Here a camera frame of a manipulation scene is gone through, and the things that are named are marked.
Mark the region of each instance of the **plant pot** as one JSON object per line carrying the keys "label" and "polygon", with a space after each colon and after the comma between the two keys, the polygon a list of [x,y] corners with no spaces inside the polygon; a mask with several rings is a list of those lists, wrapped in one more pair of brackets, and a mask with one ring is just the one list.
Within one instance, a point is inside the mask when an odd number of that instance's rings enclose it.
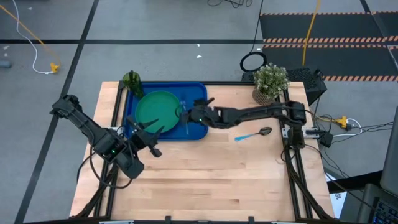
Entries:
{"label": "plant pot", "polygon": [[256,87],[254,87],[253,89],[252,96],[254,101],[260,105],[267,106],[275,102],[275,99],[269,98],[267,95],[261,93],[259,90],[256,89]]}

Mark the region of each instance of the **yellow cable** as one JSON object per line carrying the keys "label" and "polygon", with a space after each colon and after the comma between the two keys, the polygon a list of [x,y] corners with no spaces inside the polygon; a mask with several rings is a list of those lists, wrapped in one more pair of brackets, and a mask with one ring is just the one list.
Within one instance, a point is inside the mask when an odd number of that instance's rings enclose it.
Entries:
{"label": "yellow cable", "polygon": [[305,54],[307,53],[307,44],[308,44],[308,40],[309,40],[309,38],[310,38],[310,34],[311,34],[311,30],[312,30],[312,25],[313,25],[313,22],[315,21],[315,17],[317,16],[317,13],[318,13],[320,4],[321,4],[321,0],[318,0],[318,2],[317,2],[317,7],[315,8],[315,12],[313,13],[313,16],[312,16],[310,28],[308,28],[307,38],[305,39],[305,43],[304,43],[303,66],[305,65]]}
{"label": "yellow cable", "polygon": [[321,121],[327,121],[327,122],[330,121],[330,119],[328,119],[328,118],[323,118],[323,117],[319,117],[319,116],[317,116],[317,118],[318,118],[319,120],[321,120]]}
{"label": "yellow cable", "polygon": [[44,49],[50,53],[53,57],[55,57],[58,60],[58,66],[56,67],[56,70],[58,70],[61,67],[61,60],[60,57],[53,51],[51,50],[47,45],[45,45],[32,31],[30,31],[22,22],[21,20],[18,21],[18,18],[15,17],[11,12],[9,12],[4,6],[0,5],[0,9],[2,9],[4,12],[9,14],[13,19],[15,19],[33,38],[35,38],[37,41],[39,41]]}

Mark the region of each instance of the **potted plant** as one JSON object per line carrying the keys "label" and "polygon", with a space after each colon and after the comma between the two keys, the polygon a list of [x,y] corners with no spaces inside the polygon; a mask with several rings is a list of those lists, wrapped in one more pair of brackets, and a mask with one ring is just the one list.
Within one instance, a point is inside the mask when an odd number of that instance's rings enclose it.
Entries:
{"label": "potted plant", "polygon": [[254,101],[260,105],[269,105],[287,89],[289,81],[286,68],[279,68],[272,63],[263,66],[254,72],[254,83],[256,84],[252,94]]}

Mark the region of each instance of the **black mat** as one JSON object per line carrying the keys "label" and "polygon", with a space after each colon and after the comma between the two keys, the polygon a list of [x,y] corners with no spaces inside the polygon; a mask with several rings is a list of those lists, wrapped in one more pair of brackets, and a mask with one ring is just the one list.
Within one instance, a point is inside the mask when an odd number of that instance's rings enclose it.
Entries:
{"label": "black mat", "polygon": [[[288,70],[302,66],[303,45],[265,45],[262,51]],[[398,75],[385,45],[309,45],[305,65],[321,69],[326,80],[391,81]]]}
{"label": "black mat", "polygon": [[[305,38],[313,14],[263,14],[261,31],[267,42],[289,41],[289,38]],[[370,13],[318,14],[311,37],[324,42],[382,42],[381,32]]]}
{"label": "black mat", "polygon": [[382,33],[386,37],[394,37],[394,40],[398,40],[398,12],[376,12],[374,14],[378,18]]}
{"label": "black mat", "polygon": [[396,62],[398,62],[398,46],[390,46],[390,51],[392,53],[392,56],[395,58]]}

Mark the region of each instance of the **gray floor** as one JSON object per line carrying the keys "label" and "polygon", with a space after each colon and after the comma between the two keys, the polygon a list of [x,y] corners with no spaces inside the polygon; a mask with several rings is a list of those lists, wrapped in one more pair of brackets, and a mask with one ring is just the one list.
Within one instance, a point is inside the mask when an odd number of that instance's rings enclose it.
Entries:
{"label": "gray floor", "polygon": [[[79,39],[93,0],[17,1],[21,21],[42,39]],[[398,10],[396,0],[367,0],[372,11]],[[0,0],[11,12],[11,1]],[[249,8],[218,7],[206,0],[100,0],[88,39],[252,39],[260,1]],[[265,0],[263,12],[312,12],[316,0]],[[363,12],[359,0],[323,0],[320,12]],[[0,39],[21,39],[15,21],[0,12]],[[57,75],[32,71],[29,45],[0,45],[0,217],[12,223],[43,144],[51,104],[59,97],[76,45],[51,45],[63,62]],[[240,80],[239,61],[250,45],[85,45],[69,93],[80,98],[92,116],[103,81],[120,80],[130,69],[143,80]],[[53,58],[41,46],[37,68],[48,70]],[[247,62],[256,66],[258,58]],[[397,82],[328,82],[319,114],[347,115],[362,125],[392,121],[398,105]],[[332,132],[341,132],[333,128]],[[389,132],[363,134],[333,145],[329,155],[349,175],[379,170]],[[66,218],[76,187],[76,170],[86,139],[68,121],[58,122],[49,154],[27,212],[26,222]],[[349,208],[356,202],[348,200]],[[352,220],[349,215],[343,216]]]}

